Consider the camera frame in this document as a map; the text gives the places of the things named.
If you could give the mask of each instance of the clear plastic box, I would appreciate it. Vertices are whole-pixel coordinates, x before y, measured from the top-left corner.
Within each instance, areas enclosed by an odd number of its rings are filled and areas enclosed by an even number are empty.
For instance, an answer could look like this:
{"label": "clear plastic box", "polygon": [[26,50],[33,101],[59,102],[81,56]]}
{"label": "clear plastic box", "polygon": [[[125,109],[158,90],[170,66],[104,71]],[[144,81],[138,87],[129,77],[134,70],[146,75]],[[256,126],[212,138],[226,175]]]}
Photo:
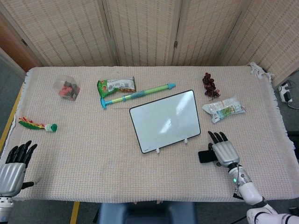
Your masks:
{"label": "clear plastic box", "polygon": [[75,101],[80,92],[80,87],[71,76],[60,75],[53,84],[53,89],[63,99]]}

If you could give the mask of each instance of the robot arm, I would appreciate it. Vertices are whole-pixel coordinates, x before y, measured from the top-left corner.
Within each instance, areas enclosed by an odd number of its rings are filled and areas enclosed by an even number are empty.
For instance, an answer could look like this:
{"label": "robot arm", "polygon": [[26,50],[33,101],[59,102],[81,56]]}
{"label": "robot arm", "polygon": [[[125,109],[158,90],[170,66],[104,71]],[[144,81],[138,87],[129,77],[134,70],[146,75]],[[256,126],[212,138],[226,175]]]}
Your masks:
{"label": "robot arm", "polygon": [[0,224],[8,223],[14,207],[12,197],[21,189],[33,186],[37,182],[23,182],[26,168],[37,144],[28,149],[31,141],[21,146],[15,146],[8,154],[5,164],[0,168]]}
{"label": "robot arm", "polygon": [[208,132],[211,136],[213,143],[209,143],[208,151],[199,153],[200,162],[212,161],[215,158],[218,162],[227,167],[228,174],[234,184],[236,185],[234,196],[243,199],[245,203],[252,205],[253,208],[247,212],[247,221],[249,224],[294,224],[299,223],[299,217],[289,214],[278,214],[268,203],[264,197],[256,189],[254,183],[246,173],[243,166],[239,164],[240,157],[227,139],[224,133]]}

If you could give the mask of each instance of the woven table cover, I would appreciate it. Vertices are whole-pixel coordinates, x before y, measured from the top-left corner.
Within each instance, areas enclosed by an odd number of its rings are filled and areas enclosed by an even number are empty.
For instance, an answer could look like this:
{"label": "woven table cover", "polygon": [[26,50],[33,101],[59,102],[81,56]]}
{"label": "woven table cover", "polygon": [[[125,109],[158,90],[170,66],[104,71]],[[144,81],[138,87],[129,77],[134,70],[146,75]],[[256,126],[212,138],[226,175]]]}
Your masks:
{"label": "woven table cover", "polygon": [[[15,198],[84,202],[137,202],[148,200],[230,202],[234,184],[228,169],[200,164],[198,151],[211,142],[207,131],[224,132],[236,148],[249,176],[267,199],[299,196],[299,166],[293,143],[277,107],[268,78],[258,79],[249,66],[238,67],[43,67],[28,72],[15,120],[0,163],[9,150],[32,140],[25,181],[41,181]],[[211,103],[202,78],[212,74],[223,100],[237,95],[245,114],[213,124],[201,107]],[[75,102],[52,89],[59,75],[74,77],[81,91]],[[174,82],[177,86],[142,98],[108,105],[103,110],[97,81],[135,77],[138,91]],[[188,144],[178,142],[142,154],[129,109],[186,90],[193,90],[201,135]],[[118,92],[105,98],[117,98]],[[30,130],[17,123],[25,116],[35,122],[56,123],[56,133]]]}

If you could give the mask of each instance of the bunch of dark grapes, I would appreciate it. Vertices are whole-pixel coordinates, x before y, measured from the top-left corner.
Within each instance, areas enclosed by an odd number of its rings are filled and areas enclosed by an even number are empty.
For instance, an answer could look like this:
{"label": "bunch of dark grapes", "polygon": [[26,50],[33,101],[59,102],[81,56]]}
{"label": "bunch of dark grapes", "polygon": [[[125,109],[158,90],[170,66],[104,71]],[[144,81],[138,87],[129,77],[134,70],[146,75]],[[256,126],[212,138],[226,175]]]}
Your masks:
{"label": "bunch of dark grapes", "polygon": [[205,85],[205,89],[206,89],[205,95],[206,96],[212,97],[212,99],[220,96],[220,94],[219,94],[220,91],[216,89],[214,79],[211,78],[210,73],[206,72],[206,75],[202,79],[202,82]]}

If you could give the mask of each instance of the whiteboard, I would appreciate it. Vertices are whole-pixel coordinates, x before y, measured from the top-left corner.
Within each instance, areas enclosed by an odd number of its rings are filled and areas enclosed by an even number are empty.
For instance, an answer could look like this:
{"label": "whiteboard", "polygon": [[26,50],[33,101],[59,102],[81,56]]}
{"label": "whiteboard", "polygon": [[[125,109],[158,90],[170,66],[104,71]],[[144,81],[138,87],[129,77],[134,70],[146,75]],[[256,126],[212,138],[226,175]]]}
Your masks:
{"label": "whiteboard", "polygon": [[143,153],[200,134],[193,90],[133,107],[130,115]]}

